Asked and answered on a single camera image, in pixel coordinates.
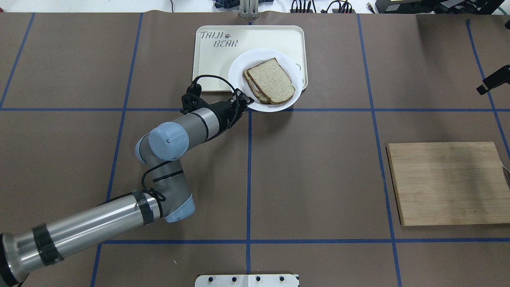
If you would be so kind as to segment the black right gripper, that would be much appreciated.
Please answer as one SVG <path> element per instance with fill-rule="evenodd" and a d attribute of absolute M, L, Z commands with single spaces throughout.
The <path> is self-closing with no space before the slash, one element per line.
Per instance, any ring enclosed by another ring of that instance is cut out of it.
<path fill-rule="evenodd" d="M 477 87 L 477 92 L 482 96 L 502 84 L 510 83 L 510 65 L 504 65 L 494 73 L 482 80 L 482 84 Z"/>

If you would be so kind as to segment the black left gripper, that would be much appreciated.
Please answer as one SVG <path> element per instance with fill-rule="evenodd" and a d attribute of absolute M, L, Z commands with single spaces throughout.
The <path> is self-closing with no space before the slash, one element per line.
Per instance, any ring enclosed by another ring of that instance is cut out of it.
<path fill-rule="evenodd" d="M 253 98 L 250 98 L 240 89 L 235 89 L 229 100 L 211 104 L 210 109 L 215 113 L 219 122 L 219 132 L 230 129 L 252 103 L 255 103 Z"/>

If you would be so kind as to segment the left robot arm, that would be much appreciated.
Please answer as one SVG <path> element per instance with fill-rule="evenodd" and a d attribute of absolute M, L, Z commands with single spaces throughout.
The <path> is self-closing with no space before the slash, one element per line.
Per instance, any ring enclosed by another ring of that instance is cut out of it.
<path fill-rule="evenodd" d="M 180 117 L 162 122 L 136 143 L 135 154 L 146 165 L 137 188 L 27 232 L 1 234 L 2 287 L 22 285 L 37 269 L 159 218 L 173 223 L 193 214 L 193 195 L 180 159 L 232 128 L 254 98 L 235 89 L 230 99 L 208 103 L 199 88 L 190 87 L 181 100 Z"/>

